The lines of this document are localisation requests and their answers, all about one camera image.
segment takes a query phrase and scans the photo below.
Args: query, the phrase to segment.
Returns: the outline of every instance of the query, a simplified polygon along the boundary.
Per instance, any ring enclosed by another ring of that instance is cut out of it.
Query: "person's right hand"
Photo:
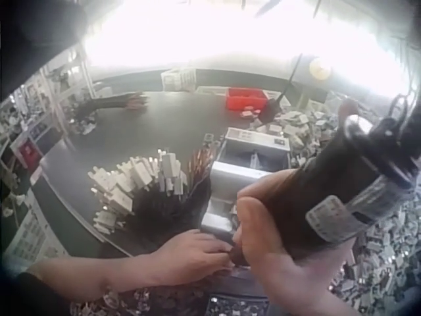
[[[333,296],[327,287],[355,240],[317,253],[306,261],[294,262],[282,246],[272,216],[259,201],[268,188],[283,182],[293,171],[271,174],[238,193],[241,226],[234,241],[242,247],[252,273],[273,302],[294,315],[319,315],[315,311],[321,310],[320,304],[331,305]]]

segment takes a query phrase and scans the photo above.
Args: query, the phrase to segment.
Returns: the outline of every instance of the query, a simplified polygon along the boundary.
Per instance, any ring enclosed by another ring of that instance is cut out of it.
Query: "red object on shelf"
[[[23,145],[19,147],[19,152],[22,154],[29,171],[37,169],[41,154],[36,149],[31,140],[27,139]]]
[[[251,88],[229,88],[226,97],[226,107],[231,111],[244,111],[246,107],[261,110],[266,105],[268,97],[263,90]]]

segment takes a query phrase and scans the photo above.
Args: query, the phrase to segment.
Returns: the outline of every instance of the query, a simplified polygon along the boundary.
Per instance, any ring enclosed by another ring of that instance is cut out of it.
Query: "workbench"
[[[103,235],[93,228],[101,210],[87,175],[94,166],[108,171],[131,156],[156,155],[169,147],[185,166],[199,149],[203,136],[223,135],[229,126],[248,128],[249,121],[227,111],[225,97],[186,92],[148,93],[145,113],[122,109],[99,111],[97,128],[88,135],[61,140],[41,160],[42,177],[52,191],[90,233],[126,255],[145,253],[145,246],[130,233],[116,230]]]

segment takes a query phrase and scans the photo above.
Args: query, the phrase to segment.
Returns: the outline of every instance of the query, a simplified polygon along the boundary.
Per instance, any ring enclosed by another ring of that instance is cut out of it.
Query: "black cylindrical tool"
[[[262,198],[294,259],[334,247],[390,215],[414,190],[418,102],[406,127],[351,115],[320,155]]]

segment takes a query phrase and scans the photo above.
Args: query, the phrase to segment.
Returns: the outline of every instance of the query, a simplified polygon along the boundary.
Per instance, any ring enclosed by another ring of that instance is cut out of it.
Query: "person's left hand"
[[[175,286],[201,280],[217,271],[231,269],[231,245],[199,230],[171,238],[151,256],[156,283]]]

